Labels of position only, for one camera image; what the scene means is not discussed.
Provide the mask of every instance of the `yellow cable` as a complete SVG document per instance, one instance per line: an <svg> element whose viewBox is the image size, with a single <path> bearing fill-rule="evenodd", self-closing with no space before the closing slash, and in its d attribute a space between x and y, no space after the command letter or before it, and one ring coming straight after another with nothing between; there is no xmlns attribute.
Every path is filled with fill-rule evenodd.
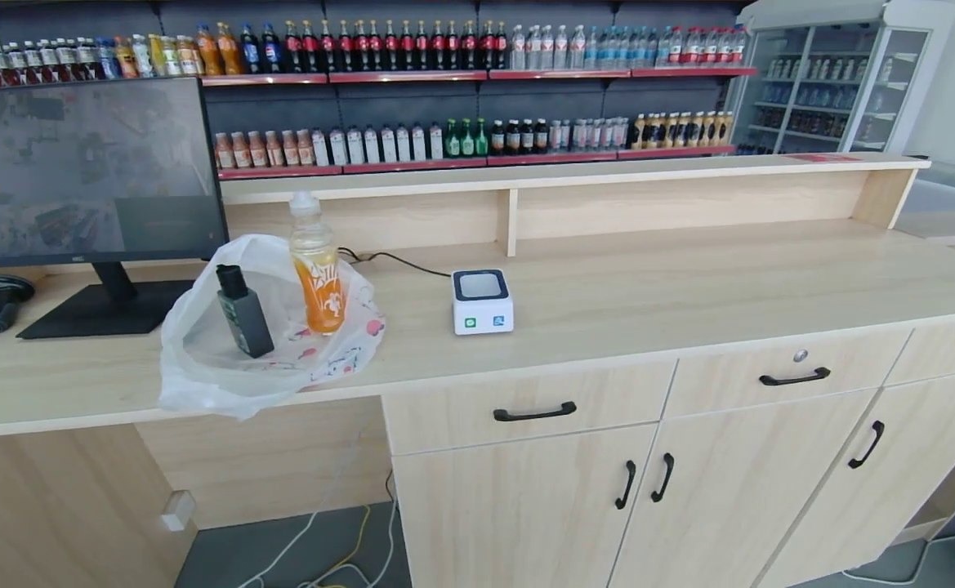
<svg viewBox="0 0 955 588"><path fill-rule="evenodd" d="M324 573L321 574L321 576L324 576L325 573L330 573L332 570L336 569L337 567L342 566L343 564L346 564L346 562L350 561L350 558L353 558L354 555L357 555L358 551L361 551L361 540L364 539L364 528L365 528L365 525L368 525L368 517L371 514L372 514L372 507L368 505L364 505L364 518L362 518L361 520L361 531L358 531L357 533L357 544L354 545L354 550L351 551L350 554L347 555L345 558L339 559L339 562L336 563L336 565L330 567L327 570L324 570ZM324 587L316 586L315 588L346 588L346 586L343 586L340 584L334 584L331 586L324 586Z"/></svg>

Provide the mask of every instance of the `drawer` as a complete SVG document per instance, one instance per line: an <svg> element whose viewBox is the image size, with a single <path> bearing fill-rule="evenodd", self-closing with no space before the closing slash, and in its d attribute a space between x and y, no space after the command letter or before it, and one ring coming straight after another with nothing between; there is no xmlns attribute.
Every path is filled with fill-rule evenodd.
<svg viewBox="0 0 955 588"><path fill-rule="evenodd" d="M819 397L884 383L909 331L809 336L784 345L681 358L663 418Z"/></svg>
<svg viewBox="0 0 955 588"><path fill-rule="evenodd" d="M917 327L887 383L902 384L955 373L955 323Z"/></svg>
<svg viewBox="0 0 955 588"><path fill-rule="evenodd" d="M657 421L674 363L388 394L390 450L402 455Z"/></svg>

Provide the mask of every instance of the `plastic bag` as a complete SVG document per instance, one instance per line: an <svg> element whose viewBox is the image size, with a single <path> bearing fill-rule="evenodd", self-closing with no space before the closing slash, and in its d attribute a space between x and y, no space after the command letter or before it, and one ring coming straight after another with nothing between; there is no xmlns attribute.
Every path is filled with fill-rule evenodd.
<svg viewBox="0 0 955 588"><path fill-rule="evenodd" d="M274 350L248 357L234 343L216 292L216 265L241 265L263 305ZM360 371L376 353L385 320L372 284L339 261L346 320L334 335L306 328L288 242L246 234L216 250L192 289L176 301L161 328L161 395L167 410L226 414L245 420L302 388Z"/></svg>

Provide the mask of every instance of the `black cable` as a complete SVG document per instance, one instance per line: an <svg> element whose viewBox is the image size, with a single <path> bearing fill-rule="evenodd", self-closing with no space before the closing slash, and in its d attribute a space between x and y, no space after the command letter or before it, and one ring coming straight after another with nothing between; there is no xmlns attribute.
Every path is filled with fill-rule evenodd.
<svg viewBox="0 0 955 588"><path fill-rule="evenodd" d="M411 263L411 261L409 261L409 260L402 260L401 257L395 256L394 253L388 253L388 252L386 252L386 251L377 251L376 253L370 254L370 256L368 256L368 257L358 256L358 254L357 254L357 253L354 253L354 250L353 250L353 249L350 249L349 247L340 247L340 248L339 248L339 252L340 252L340 253L345 253L345 254L347 254L347 255L350 256L350 257L354 257L354 260L350 262L351 265L353 265L353 264L360 264L361 261L372 261L372 260L375 260L376 257L383 256L383 257L389 257L389 258L391 258L392 260L395 260L395 261L401 261L402 264L408 265L408 267L417 269L418 271L421 271L421 272L426 272L426 273L433 274L433 275L443 276L443 278L452 278L452 275L451 275L451 274L448 274L448 273L445 273L445 272L434 271L434 270L428 270L428 269L422 267L421 265L415 265L414 263Z"/></svg>

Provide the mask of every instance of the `orange drink bottle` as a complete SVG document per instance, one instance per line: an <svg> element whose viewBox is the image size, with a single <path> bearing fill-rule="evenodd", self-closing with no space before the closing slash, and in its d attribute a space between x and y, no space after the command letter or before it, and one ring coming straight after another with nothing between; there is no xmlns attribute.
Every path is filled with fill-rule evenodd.
<svg viewBox="0 0 955 588"><path fill-rule="evenodd" d="M313 332L331 335L342 327L346 297L339 280L339 254L332 245L332 230L321 222L321 204L309 191L297 191L289 203L295 227L289 251L302 283L306 325Z"/></svg>

